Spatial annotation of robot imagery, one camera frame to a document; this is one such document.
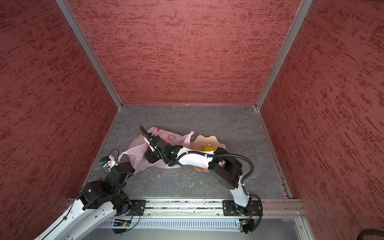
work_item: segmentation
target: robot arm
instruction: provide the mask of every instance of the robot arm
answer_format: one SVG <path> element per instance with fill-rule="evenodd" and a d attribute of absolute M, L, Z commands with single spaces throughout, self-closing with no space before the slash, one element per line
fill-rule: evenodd
<path fill-rule="evenodd" d="M 80 240 L 106 219 L 127 213 L 131 201 L 122 188 L 134 172 L 129 162 L 112 166 L 104 180 L 80 190 L 73 204 L 35 240 Z"/>
<path fill-rule="evenodd" d="M 234 157 L 238 155 L 229 154 L 226 150 L 220 147 L 217 148 L 216 151 L 203 152 L 178 145 L 172 146 L 161 137 L 147 133 L 142 126 L 140 126 L 140 130 L 150 147 L 150 150 L 144 155 L 150 163 L 163 160 L 169 166 L 180 164 L 208 169 L 222 186 L 231 191 L 233 200 L 235 204 L 238 205 L 238 213 L 248 215 L 250 197 L 242 183 L 242 165 Z M 252 170 L 253 165 L 251 165 L 251 172 L 247 174 L 248 176 L 252 174 Z"/>

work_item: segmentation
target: black mounting bracket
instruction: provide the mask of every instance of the black mounting bracket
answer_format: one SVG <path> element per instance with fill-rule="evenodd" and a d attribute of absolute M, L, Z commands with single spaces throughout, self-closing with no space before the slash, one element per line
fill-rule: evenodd
<path fill-rule="evenodd" d="M 252 200 L 250 206 L 252 208 L 253 216 L 260 216 L 260 202 Z M 223 201 L 223 213 L 224 216 L 241 216 L 237 212 L 237 205 L 233 200 Z"/>
<path fill-rule="evenodd" d="M 144 214 L 145 203 L 146 202 L 147 202 L 146 200 L 134 200 L 134 199 L 131 199 L 131 204 L 133 206 L 133 210 L 138 212 L 140 214 L 140 216 L 143 216 L 143 214 Z M 126 215 L 131 215 L 131 210 L 128 211 Z"/>

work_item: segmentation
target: gray marble floor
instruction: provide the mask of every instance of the gray marble floor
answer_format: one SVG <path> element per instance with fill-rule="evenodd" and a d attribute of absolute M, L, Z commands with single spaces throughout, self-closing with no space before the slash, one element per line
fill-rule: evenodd
<path fill-rule="evenodd" d="M 110 130 L 88 181 L 105 177 L 98 160 L 114 148 L 120 152 L 127 150 L 132 140 L 141 134 L 139 125 L 146 129 L 158 127 L 180 135 L 194 131 L 191 141 L 198 135 L 215 135 L 219 142 L 226 145 L 228 152 L 243 155 L 253 162 L 255 170 L 245 181 L 250 193 L 265 199 L 281 198 L 256 115 L 252 107 L 245 106 L 125 105 Z M 240 161 L 245 174 L 249 165 Z M 129 178 L 124 191 L 131 197 L 232 196 L 213 176 L 198 172 L 193 166 L 178 169 L 150 167 Z"/>

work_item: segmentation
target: wire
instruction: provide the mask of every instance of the wire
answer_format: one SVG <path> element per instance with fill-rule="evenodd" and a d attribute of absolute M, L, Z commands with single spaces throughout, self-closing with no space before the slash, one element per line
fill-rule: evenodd
<path fill-rule="evenodd" d="M 120 156 L 120 151 L 118 150 L 118 149 L 113 149 L 111 152 L 109 152 L 109 154 L 108 154 L 108 157 L 110 156 L 110 154 L 113 152 L 113 151 L 115 151 L 115 150 L 117 150 L 118 151 L 118 157 Z M 104 171 L 104 167 L 103 167 L 103 165 L 101 165 L 101 170 L 105 173 L 105 174 L 107 174 L 108 175 L 108 173 L 107 172 L 105 172 Z"/>
<path fill-rule="evenodd" d="M 137 221 L 137 223 L 133 226 L 133 227 L 131 227 L 130 229 L 126 229 L 125 231 L 122 231 L 122 232 L 115 232 L 114 231 L 114 229 L 112 228 L 112 226 L 113 226 L 113 224 L 112 224 L 112 226 L 111 226 L 111 229 L 112 229 L 112 232 L 114 232 L 115 234 L 117 233 L 117 234 L 122 234 L 122 233 L 124 233 L 124 232 L 128 232 L 129 230 L 132 230 L 134 227 L 136 227 L 136 225 L 137 224 L 139 224 L 139 221 L 140 221 L 140 219 L 141 219 L 141 216 L 140 216 L 140 213 L 139 212 L 137 212 L 137 211 L 133 211 L 133 213 L 137 213 L 138 215 L 139 215 L 139 220 Z"/>
<path fill-rule="evenodd" d="M 144 135 L 144 137 L 150 143 L 151 147 L 156 147 L 156 145 L 151 141 L 151 138 L 150 138 L 148 132 L 143 128 L 143 126 L 140 125 L 139 128 L 140 128 L 141 133 Z M 167 162 L 166 158 L 163 156 L 163 153 L 160 151 L 160 149 L 158 147 L 156 147 L 156 150 L 159 153 L 159 155 L 161 156 L 161 159 L 166 163 Z"/>
<path fill-rule="evenodd" d="M 364 236 L 368 236 L 368 235 L 384 237 L 384 231 L 380 231 L 377 229 L 364 229 L 363 231 L 360 232 L 357 240 L 363 240 Z"/>
<path fill-rule="evenodd" d="M 119 156 L 120 156 L 120 151 L 119 151 L 117 148 L 115 148 L 115 149 L 113 149 L 111 152 L 109 152 L 108 156 L 109 156 L 113 151 L 115 151 L 115 150 L 118 151 L 118 157 L 119 157 Z"/>
<path fill-rule="evenodd" d="M 78 192 L 77 192 L 77 194 L 76 194 L 76 197 L 79 195 L 79 193 L 81 192 L 81 190 L 83 190 L 85 188 L 85 186 L 84 187 L 82 187 Z M 43 240 L 46 236 L 48 236 L 58 225 L 60 225 L 60 223 L 62 223 L 64 220 L 66 220 L 67 219 L 67 217 L 68 217 L 68 215 L 69 215 L 69 213 L 71 212 L 71 209 L 72 209 L 72 207 L 73 207 L 73 203 L 71 204 L 71 206 L 70 206 L 70 209 L 68 210 L 68 212 L 67 212 L 67 214 L 63 217 L 63 219 L 51 230 L 51 231 L 49 231 L 49 233 L 47 233 L 41 240 Z"/>
<path fill-rule="evenodd" d="M 253 227 L 253 229 L 250 230 L 250 231 L 248 231 L 248 233 L 251 233 L 251 232 L 253 232 L 253 231 L 259 226 L 259 224 L 260 224 L 260 222 L 261 222 L 261 220 L 262 220 L 262 216 L 263 216 L 263 204 L 262 204 L 262 201 L 261 201 L 261 199 L 259 198 L 258 195 L 252 194 L 252 195 L 249 195 L 249 197 L 251 197 L 251 198 L 252 198 L 252 197 L 256 197 L 257 200 L 258 200 L 259 203 L 260 203 L 260 217 L 259 217 L 259 220 L 257 221 L 256 225 Z"/>
<path fill-rule="evenodd" d="M 238 154 L 231 154 L 231 153 L 220 153 L 220 154 L 205 154 L 204 152 L 198 152 L 198 151 L 188 151 L 188 154 L 198 154 L 198 155 L 202 155 L 202 156 L 206 156 L 206 157 L 237 157 L 237 158 L 240 158 L 240 159 L 243 159 L 244 161 L 246 161 L 249 166 L 251 167 L 251 169 L 249 170 L 249 172 L 241 179 L 241 183 L 243 184 L 244 181 L 252 175 L 253 173 L 253 170 L 254 170 L 254 166 L 253 166 L 253 163 L 251 162 L 251 160 L 249 160 L 248 158 L 244 157 L 244 156 L 241 156 L 241 155 L 238 155 Z M 183 156 L 187 155 L 186 152 L 182 153 L 180 156 L 178 156 L 175 160 L 175 162 L 173 164 L 169 164 L 169 166 L 173 166 L 175 165 L 179 160 L 180 158 L 182 158 Z"/>
<path fill-rule="evenodd" d="M 252 212 L 252 214 L 249 216 L 247 222 L 252 218 L 252 216 L 253 216 L 253 212 Z"/>
<path fill-rule="evenodd" d="M 137 213 L 137 214 L 139 215 L 139 220 L 137 221 L 137 223 L 136 223 L 133 227 L 131 227 L 130 229 L 128 229 L 126 232 L 128 232 L 129 230 L 132 230 L 132 228 L 136 227 L 136 225 L 139 223 L 139 221 L 140 221 L 140 219 L 141 219 L 140 213 L 137 212 L 137 211 L 134 211 L 134 212 Z"/>
<path fill-rule="evenodd" d="M 134 212 L 135 212 L 135 209 L 133 208 L 133 205 L 132 205 L 131 221 L 132 221 L 132 219 L 133 219 L 133 214 L 134 214 Z"/>

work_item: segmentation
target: yellow object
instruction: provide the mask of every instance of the yellow object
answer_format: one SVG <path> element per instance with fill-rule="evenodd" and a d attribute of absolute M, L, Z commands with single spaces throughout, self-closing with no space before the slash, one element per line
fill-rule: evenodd
<path fill-rule="evenodd" d="M 203 151 L 204 152 L 210 152 L 210 151 L 214 151 L 215 149 L 213 147 L 210 147 L 210 146 L 205 146 Z"/>

